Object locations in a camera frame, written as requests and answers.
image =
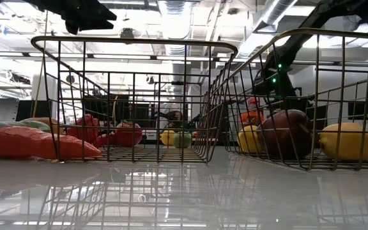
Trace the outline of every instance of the white wall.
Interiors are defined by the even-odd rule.
[[[341,70],[339,66],[320,66],[320,68],[329,68],[335,70]],[[361,71],[368,71],[368,67],[346,67],[347,70],[361,70]],[[309,95],[314,93],[315,91],[315,78],[316,78],[316,71],[315,66],[308,66],[307,68],[303,69],[302,71],[294,74],[291,76],[291,81],[294,87],[302,87],[302,95]],[[358,81],[366,80],[367,74],[366,73],[349,73],[346,72],[344,78],[344,84],[348,85],[351,83],[356,83]],[[342,73],[341,72],[319,72],[319,87],[318,91],[324,91],[332,88],[339,87],[341,85],[342,80]],[[359,101],[365,100],[366,94],[366,83],[359,84],[357,89],[357,96],[356,96],[356,87],[351,86],[344,88],[344,100],[354,100],[358,99]],[[330,92],[330,99],[331,100],[339,100],[340,99],[340,90]],[[323,93],[319,95],[319,99],[327,99],[327,93]],[[325,105],[326,102],[319,102],[319,105]],[[335,103],[333,105],[328,106],[328,125],[337,123],[337,117],[339,115],[339,104]],[[345,117],[348,115],[348,103],[343,103],[343,110],[342,116]],[[352,119],[343,118],[343,122],[352,121]]]

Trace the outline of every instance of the black robotic arm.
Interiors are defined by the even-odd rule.
[[[322,0],[299,28],[321,28],[330,18],[348,15],[358,15],[362,19],[360,23],[368,24],[368,0]],[[274,51],[269,53],[261,74],[255,79],[257,95],[266,95],[275,91],[275,94],[280,96],[296,96],[286,70],[292,65],[302,45],[311,36],[309,34],[291,36],[283,46],[276,48],[276,57]],[[279,68],[276,63],[281,63],[282,67]],[[268,80],[263,82],[264,79],[277,73],[279,84],[271,84]],[[299,104],[296,104],[294,109],[300,109]]]

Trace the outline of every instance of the ceiling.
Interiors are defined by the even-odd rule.
[[[142,4],[141,1],[112,1],[102,0],[106,6],[112,4]],[[291,9],[286,12],[286,16],[280,21],[277,33],[296,28],[302,23],[317,0],[299,0]],[[149,1],[150,5],[156,6],[156,1]],[[253,25],[253,16],[265,7],[265,0],[202,0],[196,1],[192,5],[190,13],[190,33],[189,40],[198,41],[221,41],[226,42],[235,47],[240,47],[242,42],[250,35],[250,30]],[[92,30],[82,31],[77,36],[88,37],[108,37],[119,38],[123,28],[132,28],[135,38],[151,38],[163,39],[166,38],[165,28],[182,30],[181,25],[167,25],[168,22],[163,20],[163,17],[158,11],[151,10],[132,10],[131,8],[109,8],[118,16],[116,21],[113,21],[114,29],[108,30]],[[0,86],[19,86],[23,90],[7,89],[1,90],[0,95],[4,92],[17,93],[19,98],[29,97],[30,85],[18,82],[12,82],[7,77],[7,72],[12,72],[17,75],[28,78],[31,82],[32,76],[39,74],[41,70],[42,58],[40,52],[36,50],[31,39],[35,36],[44,35],[45,26],[48,35],[55,36],[73,36],[66,31],[65,23],[59,15],[54,13],[46,13],[37,10],[28,3],[9,0],[0,4]],[[328,28],[345,29],[343,23],[332,23]],[[258,41],[257,48],[264,45],[272,38],[273,34],[263,34],[262,37],[256,38]],[[47,42],[46,48],[51,53],[58,52],[57,42]],[[166,56],[166,46],[162,44],[133,44],[126,45],[124,43],[98,43],[91,42],[86,45],[86,53],[89,54],[86,59],[87,70],[112,70],[112,71],[137,71],[141,72],[171,72],[173,70],[173,60],[131,60],[125,59],[110,60],[110,59],[93,59],[92,57],[101,54],[111,55],[144,55],[144,56]],[[300,55],[304,58],[311,58],[310,52],[302,51]],[[66,54],[81,54],[83,53],[82,42],[63,42],[61,52]],[[368,49],[360,49],[359,52],[368,53]],[[193,46],[187,53],[191,57],[203,57],[208,53],[206,47]],[[212,52],[213,56],[228,58],[231,50],[227,48],[215,47]],[[363,55],[347,56],[347,59],[359,61],[359,57]],[[67,64],[75,69],[82,69],[82,56],[69,59],[63,59]],[[202,60],[194,60],[191,64],[191,71],[198,69],[200,72],[205,72],[208,65],[204,65]],[[219,68],[222,65],[215,65],[212,68]],[[57,64],[55,62],[47,63],[47,69],[53,73],[57,73]],[[88,74],[93,81],[99,84],[107,84],[107,79],[104,79],[100,74]],[[132,87],[132,80],[126,74],[115,74],[112,77],[115,89],[126,89]],[[145,83],[145,80],[136,82],[137,89],[153,89]]]

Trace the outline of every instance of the cable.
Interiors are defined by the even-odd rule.
[[[45,23],[45,32],[43,33],[44,36],[46,36],[47,34],[47,31],[48,31],[48,14],[49,14],[49,11],[46,11],[46,23]],[[45,56],[45,52],[46,52],[46,40],[43,41],[43,56]],[[45,63],[42,61],[42,64],[41,64],[41,70],[39,72],[39,79],[38,79],[38,88],[36,90],[36,96],[35,96],[35,104],[33,106],[33,113],[32,113],[32,117],[34,118],[36,116],[36,106],[38,105],[38,97],[39,97],[39,89],[41,87],[41,79],[42,79],[42,70],[43,70],[43,65]]]

